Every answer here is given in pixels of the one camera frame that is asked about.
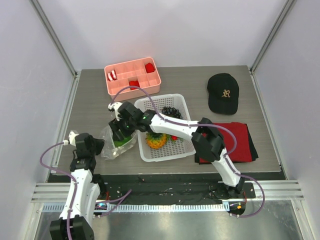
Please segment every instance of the toy pineapple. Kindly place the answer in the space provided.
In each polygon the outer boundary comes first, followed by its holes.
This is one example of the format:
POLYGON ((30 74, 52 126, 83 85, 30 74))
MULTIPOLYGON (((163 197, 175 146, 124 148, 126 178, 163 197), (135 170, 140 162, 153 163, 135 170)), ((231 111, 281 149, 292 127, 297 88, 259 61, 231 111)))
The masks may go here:
POLYGON ((164 133, 148 132, 146 134, 146 143, 152 149, 159 149, 167 142, 167 135, 164 133))

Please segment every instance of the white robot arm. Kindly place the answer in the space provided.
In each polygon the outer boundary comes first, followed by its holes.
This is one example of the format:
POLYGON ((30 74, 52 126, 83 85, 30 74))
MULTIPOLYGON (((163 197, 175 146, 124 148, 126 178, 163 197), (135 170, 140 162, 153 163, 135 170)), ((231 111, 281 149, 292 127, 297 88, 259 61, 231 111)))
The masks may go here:
POLYGON ((96 167, 95 156, 99 155, 105 144, 102 139, 95 139, 88 133, 78 134, 71 131, 68 140, 76 147, 73 153, 73 160, 70 164, 71 179, 68 197, 59 216, 59 220, 50 224, 52 240, 66 239, 67 218, 70 212, 69 221, 72 226, 74 239, 93 240, 92 221, 97 199, 102 199, 107 192, 105 183, 100 174, 94 174, 96 167))
POLYGON ((203 159, 211 162, 222 177, 222 181, 230 190, 239 194, 242 191, 244 179, 235 168, 223 142, 223 136, 215 127, 195 126, 201 123, 212 124, 206 118, 201 121, 187 121, 156 114, 153 110, 142 112, 130 102, 114 102, 108 106, 115 112, 115 119, 109 123, 114 140, 121 140, 122 135, 128 136, 133 131, 163 133, 192 141, 196 153, 203 159))

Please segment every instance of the white panel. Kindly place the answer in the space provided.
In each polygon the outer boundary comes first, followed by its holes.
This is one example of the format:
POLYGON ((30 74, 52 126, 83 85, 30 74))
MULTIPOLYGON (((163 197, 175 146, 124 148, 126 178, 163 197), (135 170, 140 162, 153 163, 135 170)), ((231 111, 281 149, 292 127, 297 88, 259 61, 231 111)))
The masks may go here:
POLYGON ((320 226, 320 1, 297 1, 256 77, 285 171, 320 226))
POLYGON ((252 65, 286 0, 40 0, 78 70, 252 65))
POLYGON ((39 157, 57 139, 72 76, 27 0, 0 2, 0 56, 0 235, 21 240, 36 182, 48 173, 39 157))

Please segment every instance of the gray tabletop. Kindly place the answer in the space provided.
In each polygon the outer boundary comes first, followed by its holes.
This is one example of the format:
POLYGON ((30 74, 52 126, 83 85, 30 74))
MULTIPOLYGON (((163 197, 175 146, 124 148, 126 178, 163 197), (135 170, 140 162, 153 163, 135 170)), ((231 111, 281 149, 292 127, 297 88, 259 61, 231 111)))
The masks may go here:
MULTIPOLYGON (((247 66, 199 66, 199 67, 160 67, 162 84, 155 95, 181 94, 184 96, 192 120, 209 118, 215 123, 240 122, 248 125, 259 158, 248 163, 237 163, 241 172, 279 172, 280 167, 271 138, 264 120, 260 104, 247 66), (218 73, 229 73, 238 82, 239 106, 236 114, 228 116, 215 114, 208 107, 207 82, 218 73)), ((98 138, 102 129, 113 116, 108 111, 111 97, 108 95, 103 69, 90 69, 81 72, 76 91, 67 135, 70 130, 90 133, 98 138)), ((72 149, 64 147, 58 168, 69 170, 73 158, 72 149)), ((195 163, 194 156, 162 161, 145 162, 141 159, 138 143, 129 151, 114 160, 96 157, 97 174, 164 174, 164 173, 216 173, 211 165, 195 163)))

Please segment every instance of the red cloth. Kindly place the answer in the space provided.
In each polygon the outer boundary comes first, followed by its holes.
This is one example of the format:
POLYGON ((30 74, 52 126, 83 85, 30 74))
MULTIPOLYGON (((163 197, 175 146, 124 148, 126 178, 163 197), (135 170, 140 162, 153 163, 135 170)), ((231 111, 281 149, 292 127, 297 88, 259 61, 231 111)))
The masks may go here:
MULTIPOLYGON (((237 141, 236 148, 232 153, 229 154, 231 161, 237 162, 237 163, 252 162, 247 126, 244 123, 240 123, 240 122, 214 123, 214 124, 230 130, 236 138, 236 141, 237 141)), ((233 138, 226 131, 222 129, 219 129, 219 131, 222 133, 224 137, 226 150, 227 151, 231 150, 234 146, 233 138)), ((208 161, 200 158, 199 163, 204 164, 204 163, 208 163, 208 161)))

